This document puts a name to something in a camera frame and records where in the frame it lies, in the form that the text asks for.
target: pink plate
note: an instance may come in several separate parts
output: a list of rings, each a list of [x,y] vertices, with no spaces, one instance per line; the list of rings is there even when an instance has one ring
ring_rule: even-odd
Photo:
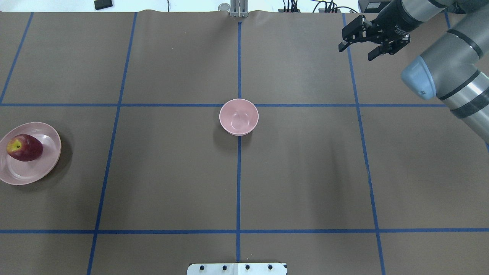
[[[31,135],[43,144],[43,154],[38,159],[24,162],[7,154],[7,143],[20,134]],[[53,127],[42,122],[23,124],[0,140],[0,180],[12,185],[38,181],[54,168],[60,154],[61,139]]]
[[[236,98],[226,102],[221,108],[219,121],[228,133],[244,136],[258,124],[258,110],[248,100]]]

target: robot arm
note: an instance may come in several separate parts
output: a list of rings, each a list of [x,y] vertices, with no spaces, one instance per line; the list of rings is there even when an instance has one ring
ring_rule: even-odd
[[[489,0],[469,1],[479,6],[418,56],[401,77],[419,97],[438,97],[489,143],[489,77],[474,65],[489,51]],[[453,2],[394,0],[372,22],[359,16],[343,28],[339,51],[355,42],[371,41],[380,46],[369,53],[369,60],[395,54],[409,43],[408,32]]]

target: white bracket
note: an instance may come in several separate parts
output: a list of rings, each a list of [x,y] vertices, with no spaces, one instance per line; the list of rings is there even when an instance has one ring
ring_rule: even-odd
[[[282,263],[192,264],[187,275],[287,275]]]
[[[231,0],[231,17],[248,17],[248,0]]]

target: blue cap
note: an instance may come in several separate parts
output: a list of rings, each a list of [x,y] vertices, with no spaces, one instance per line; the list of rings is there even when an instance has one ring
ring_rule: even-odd
[[[428,100],[436,96],[433,77],[429,72],[426,62],[421,56],[416,57],[414,61],[402,71],[400,76],[406,86],[420,98]]]

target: apple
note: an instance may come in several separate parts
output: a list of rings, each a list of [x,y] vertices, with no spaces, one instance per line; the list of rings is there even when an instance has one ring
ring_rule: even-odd
[[[16,160],[35,160],[42,153],[43,144],[30,135],[17,135],[7,143],[7,154]]]

